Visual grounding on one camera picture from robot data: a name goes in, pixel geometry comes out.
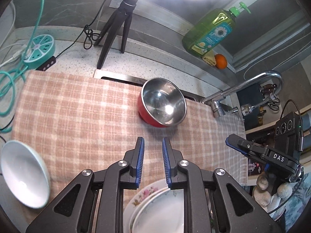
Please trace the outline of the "right gloved hand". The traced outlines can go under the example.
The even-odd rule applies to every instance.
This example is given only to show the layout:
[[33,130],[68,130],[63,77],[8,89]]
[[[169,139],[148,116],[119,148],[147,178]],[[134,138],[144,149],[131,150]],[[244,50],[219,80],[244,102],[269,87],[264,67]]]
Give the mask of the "right gloved hand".
[[261,173],[256,180],[252,191],[253,199],[266,212],[276,209],[293,193],[289,183],[280,183],[274,174]]

